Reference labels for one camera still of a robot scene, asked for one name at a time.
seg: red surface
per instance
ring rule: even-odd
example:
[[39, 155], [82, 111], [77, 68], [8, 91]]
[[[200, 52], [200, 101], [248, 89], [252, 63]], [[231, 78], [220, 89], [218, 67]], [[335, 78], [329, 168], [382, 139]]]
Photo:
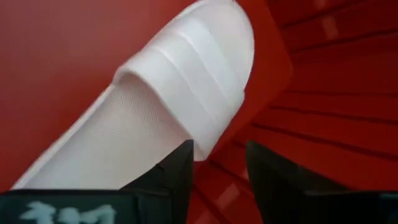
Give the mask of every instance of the red surface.
[[285, 92], [278, 97], [277, 101], [272, 102], [271, 107], [396, 123], [398, 121], [396, 104], [397, 98], [382, 97], [378, 94]]
[[233, 175], [235, 178], [249, 183], [248, 170], [244, 158], [244, 147], [230, 142], [222, 151], [214, 154], [210, 162], [230, 175]]
[[276, 23], [284, 27], [350, 2], [355, 0], [269, 0], [269, 7]]
[[388, 32], [398, 28], [397, 8], [395, 0], [352, 4], [284, 29], [285, 42], [295, 52], [332, 41]]
[[208, 209], [206, 204], [200, 198], [196, 190], [191, 193], [189, 213], [187, 217], [188, 224], [218, 224], [218, 219]]
[[254, 120], [256, 124], [279, 128], [324, 139], [330, 144], [344, 144], [358, 152], [395, 159], [398, 162], [398, 126], [363, 119], [347, 119], [336, 114], [302, 110], [264, 110]]
[[397, 57], [397, 33], [307, 50], [292, 55], [294, 76], [289, 90], [361, 97], [396, 94]]
[[195, 188], [226, 222], [262, 223], [252, 193], [240, 181], [211, 164], [195, 173]]

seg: white slide sandal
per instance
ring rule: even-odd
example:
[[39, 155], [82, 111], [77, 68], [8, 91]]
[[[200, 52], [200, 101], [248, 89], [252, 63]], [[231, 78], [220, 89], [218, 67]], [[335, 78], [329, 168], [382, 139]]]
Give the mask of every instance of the white slide sandal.
[[253, 57], [235, 1], [192, 4], [118, 68], [13, 189], [119, 189], [186, 139], [206, 159], [242, 105]]

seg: black object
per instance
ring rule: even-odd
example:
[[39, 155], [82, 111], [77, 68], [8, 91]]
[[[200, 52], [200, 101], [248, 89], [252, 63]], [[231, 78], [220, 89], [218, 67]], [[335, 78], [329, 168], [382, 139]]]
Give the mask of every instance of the black object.
[[38, 223], [41, 217], [46, 224], [73, 221], [183, 224], [187, 218], [192, 175], [193, 141], [188, 140], [121, 190], [12, 190], [3, 193], [0, 195], [0, 223]]
[[398, 223], [398, 192], [349, 191], [253, 141], [246, 164], [264, 223]]

